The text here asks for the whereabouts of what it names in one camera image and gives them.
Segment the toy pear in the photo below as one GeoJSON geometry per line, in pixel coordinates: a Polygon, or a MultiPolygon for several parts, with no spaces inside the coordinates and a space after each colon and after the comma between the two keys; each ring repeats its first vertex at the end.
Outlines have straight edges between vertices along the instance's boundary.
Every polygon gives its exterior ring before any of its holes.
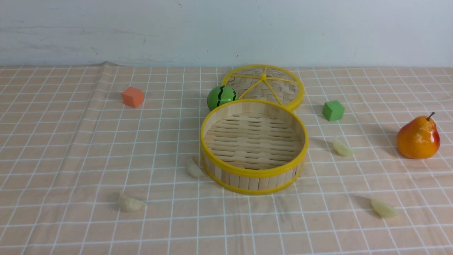
{"type": "Polygon", "coordinates": [[[437,126],[429,116],[419,116],[404,125],[396,135],[400,153],[407,158],[430,158],[439,150],[440,138],[437,126]]]}

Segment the green cube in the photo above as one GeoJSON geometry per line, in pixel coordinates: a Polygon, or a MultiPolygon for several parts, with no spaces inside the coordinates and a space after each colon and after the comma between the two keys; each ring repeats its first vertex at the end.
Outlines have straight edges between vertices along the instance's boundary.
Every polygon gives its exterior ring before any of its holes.
{"type": "Polygon", "coordinates": [[[343,117],[344,106],[338,100],[324,103],[323,115],[328,121],[339,120],[343,117]]]}

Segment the yellow rim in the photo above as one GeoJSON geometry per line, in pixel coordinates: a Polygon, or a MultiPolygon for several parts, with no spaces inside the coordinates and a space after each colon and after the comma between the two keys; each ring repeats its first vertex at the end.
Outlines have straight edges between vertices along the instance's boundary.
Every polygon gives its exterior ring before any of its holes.
{"type": "Polygon", "coordinates": [[[246,78],[257,78],[258,79],[258,82],[256,82],[255,84],[253,84],[253,86],[251,86],[250,88],[248,88],[240,97],[239,99],[241,99],[247,92],[249,92],[253,87],[255,87],[256,85],[258,85],[259,83],[263,82],[266,84],[267,87],[269,87],[270,91],[274,94],[275,96],[275,99],[277,100],[277,102],[279,104],[281,104],[286,110],[288,111],[294,111],[297,107],[299,107],[299,105],[302,103],[302,99],[304,98],[304,94],[305,94],[305,88],[304,88],[304,84],[302,83],[302,81],[299,79],[299,77],[295,76],[292,72],[286,70],[286,69],[283,69],[283,68],[280,68],[278,66],[273,66],[273,65],[267,65],[267,64],[253,64],[253,65],[247,65],[247,66],[243,66],[243,67],[239,67],[239,68],[236,68],[232,71],[230,71],[222,80],[222,86],[226,86],[227,85],[227,82],[228,80],[230,79],[230,77],[246,77],[246,78]],[[242,71],[244,69],[247,69],[247,68],[253,68],[253,67],[264,67],[265,68],[265,71],[263,73],[263,75],[261,77],[254,77],[254,76],[248,76],[248,75],[235,75],[235,73],[239,72],[239,71],[242,71]],[[285,74],[291,76],[294,81],[289,81],[289,80],[286,80],[286,79],[280,79],[280,78],[266,78],[265,75],[266,75],[266,70],[267,68],[273,68],[273,69],[276,69],[276,70],[279,70],[279,71],[282,71],[284,72],[285,74]],[[299,91],[296,95],[296,97],[294,98],[293,101],[287,103],[287,104],[282,104],[279,100],[279,98],[277,97],[277,95],[275,94],[274,90],[272,89],[272,87],[269,85],[269,83],[266,81],[266,80],[282,80],[282,81],[286,81],[286,82],[291,82],[291,83],[295,83],[297,84],[298,88],[299,88],[299,91]]]}
{"type": "Polygon", "coordinates": [[[305,157],[305,154],[307,153],[307,150],[308,150],[308,134],[307,134],[307,129],[305,128],[304,124],[300,121],[300,119],[293,113],[293,112],[290,112],[288,111],[287,109],[285,109],[283,106],[280,106],[276,103],[273,103],[273,102],[269,102],[269,101],[264,101],[264,100],[259,100],[259,99],[243,99],[243,100],[240,100],[240,101],[231,101],[231,102],[228,102],[228,103],[225,103],[217,108],[215,108],[214,110],[212,110],[207,116],[206,118],[204,119],[203,121],[203,124],[201,125],[201,129],[200,129],[200,141],[201,141],[201,150],[202,152],[206,155],[206,157],[211,161],[213,162],[216,166],[218,166],[219,168],[221,168],[223,171],[226,171],[230,174],[234,174],[234,175],[237,175],[237,176],[242,176],[242,177],[249,177],[249,178],[268,178],[268,177],[272,177],[272,176],[276,176],[276,175],[280,175],[282,173],[285,173],[287,172],[289,169],[292,169],[292,168],[295,168],[298,164],[300,164],[302,162],[302,160],[304,159],[305,157]],[[296,121],[298,122],[298,124],[302,127],[302,130],[304,131],[304,136],[305,136],[305,143],[304,143],[304,147],[302,148],[302,150],[300,151],[299,155],[297,155],[296,158],[294,158],[292,161],[282,165],[282,166],[279,166],[279,167],[274,167],[274,168],[270,168],[270,169],[265,169],[265,170],[251,170],[251,169],[244,169],[244,168],[240,168],[240,167],[235,167],[233,165],[230,165],[222,160],[220,160],[219,158],[217,158],[210,150],[209,148],[207,147],[206,145],[206,142],[204,141],[204,137],[203,137],[203,131],[205,129],[205,125],[206,125],[206,120],[208,120],[213,114],[215,114],[218,110],[224,108],[224,107],[228,107],[229,105],[231,104],[235,104],[235,103],[243,103],[243,102],[255,102],[255,103],[264,103],[264,104],[270,104],[270,105],[273,105],[277,108],[280,108],[282,110],[285,110],[287,111],[289,114],[291,114],[295,119],[296,121]]]}
{"type": "Polygon", "coordinates": [[[241,188],[237,188],[237,187],[234,187],[234,186],[231,186],[229,184],[226,184],[224,182],[222,182],[221,180],[219,180],[219,178],[215,177],[210,171],[209,169],[206,167],[206,163],[204,162],[203,159],[201,159],[201,163],[204,167],[204,170],[205,172],[207,173],[207,175],[213,180],[215,181],[215,183],[217,183],[218,185],[226,188],[227,190],[230,190],[232,192],[235,192],[235,193],[239,193],[239,194],[243,194],[243,195],[250,195],[250,196],[256,196],[256,195],[268,195],[268,194],[272,194],[272,193],[275,193],[275,192],[278,192],[278,191],[281,191],[287,187],[289,187],[291,184],[293,184],[297,178],[299,178],[300,174],[302,173],[302,169],[291,179],[289,180],[288,182],[286,182],[285,184],[283,185],[280,185],[278,187],[275,187],[275,188],[271,188],[271,189],[267,189],[267,190],[262,190],[262,191],[253,191],[253,190],[247,190],[247,189],[241,189],[241,188]]]}

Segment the orange cube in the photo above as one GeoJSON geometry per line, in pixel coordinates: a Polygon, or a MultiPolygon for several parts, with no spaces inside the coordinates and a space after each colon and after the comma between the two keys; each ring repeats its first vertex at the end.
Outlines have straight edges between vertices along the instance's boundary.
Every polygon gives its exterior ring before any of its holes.
{"type": "Polygon", "coordinates": [[[137,108],[141,103],[143,103],[143,91],[138,88],[128,87],[123,93],[121,93],[123,97],[123,103],[127,106],[137,108]]]}

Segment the watermelon ball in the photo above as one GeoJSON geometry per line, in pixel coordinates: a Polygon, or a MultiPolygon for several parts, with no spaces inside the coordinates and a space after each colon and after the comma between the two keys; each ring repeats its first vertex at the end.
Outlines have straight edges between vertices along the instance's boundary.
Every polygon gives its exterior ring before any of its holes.
{"type": "Polygon", "coordinates": [[[238,98],[236,91],[228,86],[219,86],[213,88],[207,96],[207,107],[210,111],[216,107],[234,101],[238,98]]]}

